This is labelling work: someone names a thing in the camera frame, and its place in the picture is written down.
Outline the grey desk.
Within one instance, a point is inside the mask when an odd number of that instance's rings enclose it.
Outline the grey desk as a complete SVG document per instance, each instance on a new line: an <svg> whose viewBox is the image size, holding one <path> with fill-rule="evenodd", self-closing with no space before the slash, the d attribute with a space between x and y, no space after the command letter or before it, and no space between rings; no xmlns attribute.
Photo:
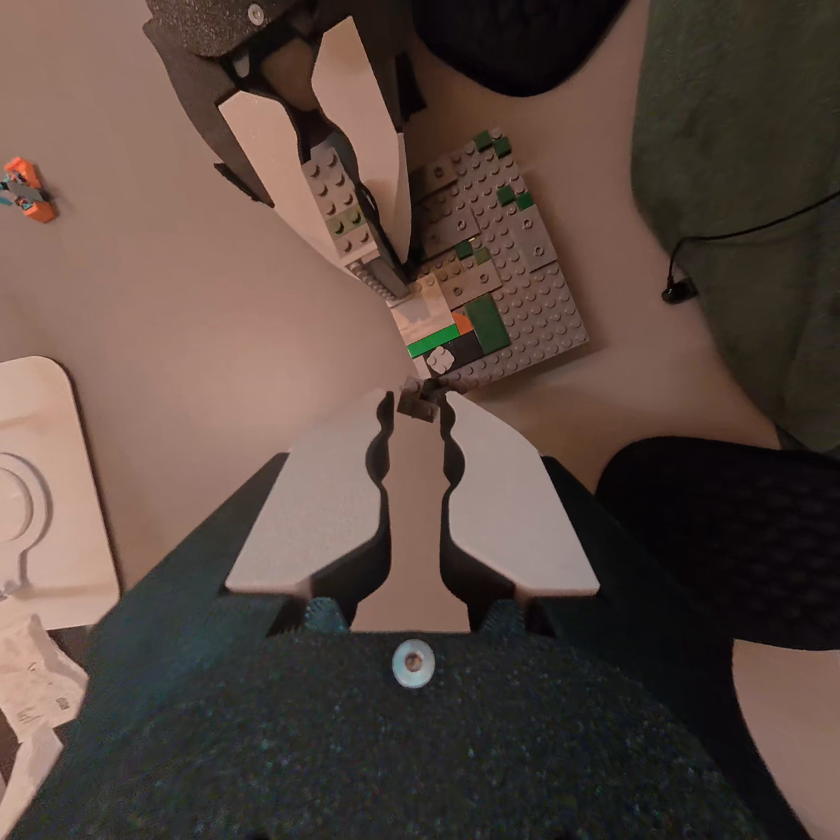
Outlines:
<svg viewBox="0 0 840 840"><path fill-rule="evenodd" d="M776 448L697 303L659 298L668 258L630 178L649 2L584 68L499 96L414 39L427 109L412 163L502 128L554 236L591 343L475 399L594 489L639 438ZM2 208L2 360L76 385L131 587L310 424L412 366L376 295L214 171L141 28L144 2L2 3L2 158L35 162L51 224Z"/></svg>

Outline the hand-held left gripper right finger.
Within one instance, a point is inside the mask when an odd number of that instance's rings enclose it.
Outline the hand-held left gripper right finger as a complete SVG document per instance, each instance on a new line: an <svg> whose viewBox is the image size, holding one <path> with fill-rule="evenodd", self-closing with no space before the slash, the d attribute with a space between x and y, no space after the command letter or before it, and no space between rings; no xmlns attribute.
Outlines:
<svg viewBox="0 0 840 840"><path fill-rule="evenodd" d="M601 586L539 451L457 392L440 402L444 495L440 573L468 610L469 627L493 603L591 596Z"/></svg>

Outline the white moulded tray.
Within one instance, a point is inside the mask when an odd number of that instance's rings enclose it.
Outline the white moulded tray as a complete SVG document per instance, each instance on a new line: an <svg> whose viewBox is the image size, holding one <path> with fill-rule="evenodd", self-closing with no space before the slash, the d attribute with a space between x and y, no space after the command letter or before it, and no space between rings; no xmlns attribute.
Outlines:
<svg viewBox="0 0 840 840"><path fill-rule="evenodd" d="M119 581L70 380L39 356L1 364L1 585L45 629L96 623Z"/></svg>

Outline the grey brick wall block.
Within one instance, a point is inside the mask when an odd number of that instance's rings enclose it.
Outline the grey brick wall block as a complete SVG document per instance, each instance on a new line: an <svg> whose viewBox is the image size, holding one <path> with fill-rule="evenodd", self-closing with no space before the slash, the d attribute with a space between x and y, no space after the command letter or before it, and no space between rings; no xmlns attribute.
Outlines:
<svg viewBox="0 0 840 840"><path fill-rule="evenodd" d="M371 262L380 255L375 233L361 207L355 183L331 140L311 149L301 167L304 181L327 229L327 244L341 266Z"/></svg>

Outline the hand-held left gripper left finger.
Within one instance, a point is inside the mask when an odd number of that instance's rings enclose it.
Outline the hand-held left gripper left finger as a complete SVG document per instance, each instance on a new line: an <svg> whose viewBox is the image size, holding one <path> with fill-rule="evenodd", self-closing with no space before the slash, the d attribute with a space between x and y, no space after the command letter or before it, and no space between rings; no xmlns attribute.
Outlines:
<svg viewBox="0 0 840 840"><path fill-rule="evenodd" d="M393 421L394 393L378 388L294 442L227 576L231 592L329 597L352 624L391 569Z"/></svg>

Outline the small orange toy figure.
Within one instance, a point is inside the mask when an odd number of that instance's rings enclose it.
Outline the small orange toy figure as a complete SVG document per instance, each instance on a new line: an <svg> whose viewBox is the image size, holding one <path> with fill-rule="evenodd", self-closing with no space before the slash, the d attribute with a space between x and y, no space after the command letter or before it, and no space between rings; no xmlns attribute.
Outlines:
<svg viewBox="0 0 840 840"><path fill-rule="evenodd" d="M17 207L27 218L42 224L54 221L57 216L50 195L39 180L35 165L20 156L3 167L1 205Z"/></svg>

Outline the grey brick baseplate build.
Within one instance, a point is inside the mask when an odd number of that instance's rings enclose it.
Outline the grey brick baseplate build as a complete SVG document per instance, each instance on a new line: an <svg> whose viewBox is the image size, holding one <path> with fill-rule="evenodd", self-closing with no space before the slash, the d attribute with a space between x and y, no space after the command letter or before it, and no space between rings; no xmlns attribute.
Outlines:
<svg viewBox="0 0 840 840"><path fill-rule="evenodd" d="M420 379L466 393L587 343L506 134L482 131L410 179L418 251L390 309Z"/></svg>

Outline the black mesh chair seat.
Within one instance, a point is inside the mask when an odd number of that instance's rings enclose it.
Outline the black mesh chair seat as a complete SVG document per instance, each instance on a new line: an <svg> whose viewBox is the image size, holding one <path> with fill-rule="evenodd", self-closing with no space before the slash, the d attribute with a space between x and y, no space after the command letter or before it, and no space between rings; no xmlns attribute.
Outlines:
<svg viewBox="0 0 840 840"><path fill-rule="evenodd" d="M839 466L694 437L621 449L595 496L743 641L839 648Z"/></svg>

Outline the tall grey brick column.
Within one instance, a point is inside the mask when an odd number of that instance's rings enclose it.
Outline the tall grey brick column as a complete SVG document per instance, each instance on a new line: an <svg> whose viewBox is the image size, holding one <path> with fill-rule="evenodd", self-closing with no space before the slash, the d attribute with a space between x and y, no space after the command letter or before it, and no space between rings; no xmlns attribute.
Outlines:
<svg viewBox="0 0 840 840"><path fill-rule="evenodd" d="M347 264L347 270L383 298L388 306L411 297L412 284L406 280L400 266L392 265L383 256L367 261L355 259Z"/></svg>

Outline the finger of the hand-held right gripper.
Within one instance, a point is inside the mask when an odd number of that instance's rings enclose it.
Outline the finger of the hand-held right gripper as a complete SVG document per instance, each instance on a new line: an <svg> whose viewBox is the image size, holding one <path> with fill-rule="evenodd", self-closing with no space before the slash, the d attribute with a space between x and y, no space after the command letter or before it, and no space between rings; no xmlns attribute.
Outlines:
<svg viewBox="0 0 840 840"><path fill-rule="evenodd" d="M413 225L404 138L351 16L322 36L311 85L323 116L339 132L327 140L339 151L360 203L364 186L376 204L381 235L405 262Z"/></svg>
<svg viewBox="0 0 840 840"><path fill-rule="evenodd" d="M303 174L298 135L284 105L238 91L219 111L267 189L276 213L323 258L338 263L332 237Z"/></svg>

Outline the white paper bag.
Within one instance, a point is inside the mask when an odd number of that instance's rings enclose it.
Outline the white paper bag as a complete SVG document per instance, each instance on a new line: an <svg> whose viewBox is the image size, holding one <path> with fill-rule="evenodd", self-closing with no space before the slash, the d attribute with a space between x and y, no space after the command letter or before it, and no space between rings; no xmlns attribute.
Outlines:
<svg viewBox="0 0 840 840"><path fill-rule="evenodd" d="M56 763L56 729L74 720L88 675L47 634L38 615L2 601L1 708L18 741L2 793L2 835L25 812Z"/></svg>

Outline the small dark grey brick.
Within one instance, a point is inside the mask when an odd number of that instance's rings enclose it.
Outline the small dark grey brick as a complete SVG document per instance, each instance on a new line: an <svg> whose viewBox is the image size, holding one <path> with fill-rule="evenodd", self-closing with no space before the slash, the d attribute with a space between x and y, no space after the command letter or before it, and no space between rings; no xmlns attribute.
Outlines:
<svg viewBox="0 0 840 840"><path fill-rule="evenodd" d="M447 386L437 377L405 379L396 405L396 411L427 423L434 423Z"/></svg>

